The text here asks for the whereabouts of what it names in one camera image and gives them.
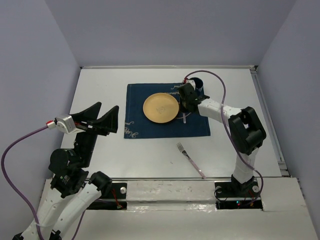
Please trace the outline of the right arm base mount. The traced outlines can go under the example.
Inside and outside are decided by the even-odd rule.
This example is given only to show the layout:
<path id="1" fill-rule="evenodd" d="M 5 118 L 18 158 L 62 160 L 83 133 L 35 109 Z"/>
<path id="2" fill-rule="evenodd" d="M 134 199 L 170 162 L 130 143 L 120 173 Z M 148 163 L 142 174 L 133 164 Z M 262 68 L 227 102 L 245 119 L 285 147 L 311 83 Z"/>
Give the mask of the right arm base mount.
<path id="1" fill-rule="evenodd" d="M 236 193 L 232 189 L 230 181 L 218 181 L 214 183 L 214 196 L 217 210 L 241 210 L 241 209 L 263 209 L 261 197 L 258 195 L 260 188 L 256 180 L 247 190 Z"/>

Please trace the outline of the fork with pink handle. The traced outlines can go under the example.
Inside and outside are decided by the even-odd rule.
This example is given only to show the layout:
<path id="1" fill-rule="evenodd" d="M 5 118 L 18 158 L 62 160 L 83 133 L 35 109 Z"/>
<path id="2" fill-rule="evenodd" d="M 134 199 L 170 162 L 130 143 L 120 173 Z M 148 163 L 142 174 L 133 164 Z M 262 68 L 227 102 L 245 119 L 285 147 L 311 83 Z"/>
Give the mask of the fork with pink handle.
<path id="1" fill-rule="evenodd" d="M 186 157 L 186 159 L 190 162 L 190 164 L 193 166 L 193 168 L 199 173 L 202 179 L 206 179 L 207 177 L 202 172 L 202 170 L 198 167 L 198 165 L 193 161 L 193 159 L 188 155 L 184 147 L 180 142 L 177 143 L 178 150 Z"/>

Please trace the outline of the dark blue mug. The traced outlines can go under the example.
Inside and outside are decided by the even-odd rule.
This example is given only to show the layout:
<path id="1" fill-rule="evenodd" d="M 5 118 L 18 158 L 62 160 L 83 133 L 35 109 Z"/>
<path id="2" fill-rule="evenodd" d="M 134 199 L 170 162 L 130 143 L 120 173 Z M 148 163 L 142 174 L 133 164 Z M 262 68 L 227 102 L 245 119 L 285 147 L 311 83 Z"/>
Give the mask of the dark blue mug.
<path id="1" fill-rule="evenodd" d="M 190 80 L 194 81 L 195 83 L 195 92 L 200 96 L 203 95 L 203 87 L 204 83 L 203 81 L 198 77 L 192 77 Z"/>

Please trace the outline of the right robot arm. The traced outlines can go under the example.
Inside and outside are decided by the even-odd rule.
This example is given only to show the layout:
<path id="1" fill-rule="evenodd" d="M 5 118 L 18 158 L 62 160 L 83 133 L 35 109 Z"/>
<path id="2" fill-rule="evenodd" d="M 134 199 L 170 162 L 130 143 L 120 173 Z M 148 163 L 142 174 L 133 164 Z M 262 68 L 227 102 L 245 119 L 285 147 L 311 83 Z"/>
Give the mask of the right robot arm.
<path id="1" fill-rule="evenodd" d="M 254 181 L 255 159 L 266 139 L 266 131 L 252 107 L 237 108 L 217 102 L 207 95 L 197 95 L 190 83 L 177 88 L 182 110 L 197 113 L 223 124 L 236 151 L 235 169 L 231 175 L 230 190 L 242 196 Z"/>

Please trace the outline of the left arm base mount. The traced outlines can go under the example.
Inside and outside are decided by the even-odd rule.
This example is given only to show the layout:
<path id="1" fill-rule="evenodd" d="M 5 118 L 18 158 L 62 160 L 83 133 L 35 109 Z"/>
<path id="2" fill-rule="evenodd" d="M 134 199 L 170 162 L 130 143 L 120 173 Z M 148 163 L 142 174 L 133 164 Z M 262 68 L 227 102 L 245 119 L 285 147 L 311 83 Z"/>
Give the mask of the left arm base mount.
<path id="1" fill-rule="evenodd" d="M 87 210 L 108 210 L 117 211 L 127 208 L 127 183 L 114 182 L 108 193 L 103 193 L 101 197 L 89 205 Z"/>

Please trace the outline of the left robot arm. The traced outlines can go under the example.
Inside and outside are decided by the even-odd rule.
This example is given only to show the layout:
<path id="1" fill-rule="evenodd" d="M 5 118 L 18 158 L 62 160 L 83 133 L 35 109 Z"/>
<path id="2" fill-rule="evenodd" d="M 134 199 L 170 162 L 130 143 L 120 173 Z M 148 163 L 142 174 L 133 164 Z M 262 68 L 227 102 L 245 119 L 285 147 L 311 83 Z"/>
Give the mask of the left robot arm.
<path id="1" fill-rule="evenodd" d="M 33 211 L 34 219 L 15 240 L 61 240 L 75 220 L 100 197 L 110 194 L 112 179 L 103 172 L 89 174 L 98 136 L 118 130 L 119 106 L 98 117 L 101 102 L 70 115 L 60 115 L 47 122 L 48 129 L 75 134 L 73 148 L 58 148 L 50 156 L 48 169 L 53 173 L 42 205 Z"/>

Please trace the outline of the blue cloth placemat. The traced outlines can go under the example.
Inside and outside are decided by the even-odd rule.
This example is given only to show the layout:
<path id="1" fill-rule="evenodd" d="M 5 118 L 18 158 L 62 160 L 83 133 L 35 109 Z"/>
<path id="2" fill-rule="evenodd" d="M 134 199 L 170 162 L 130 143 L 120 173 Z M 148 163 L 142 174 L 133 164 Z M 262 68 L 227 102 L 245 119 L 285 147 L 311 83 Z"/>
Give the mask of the blue cloth placemat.
<path id="1" fill-rule="evenodd" d="M 135 83 L 126 89 L 126 107 L 124 120 L 125 139 L 191 138 L 211 135 L 207 117 L 195 113 L 186 114 L 186 123 L 180 112 L 170 122 L 155 123 L 143 112 L 145 100 L 156 93 L 166 93 L 180 100 L 177 88 L 181 83 Z"/>

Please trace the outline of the yellow plate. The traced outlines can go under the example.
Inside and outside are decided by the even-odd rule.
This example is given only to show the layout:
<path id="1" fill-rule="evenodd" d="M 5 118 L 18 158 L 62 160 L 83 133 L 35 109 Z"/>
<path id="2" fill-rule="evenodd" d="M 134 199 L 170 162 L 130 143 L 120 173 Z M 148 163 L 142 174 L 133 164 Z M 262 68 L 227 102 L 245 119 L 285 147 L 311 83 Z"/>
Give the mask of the yellow plate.
<path id="1" fill-rule="evenodd" d="M 144 101 L 142 109 L 148 120 L 164 124 L 172 121 L 178 115 L 180 106 L 175 97 L 160 92 L 150 95 Z"/>

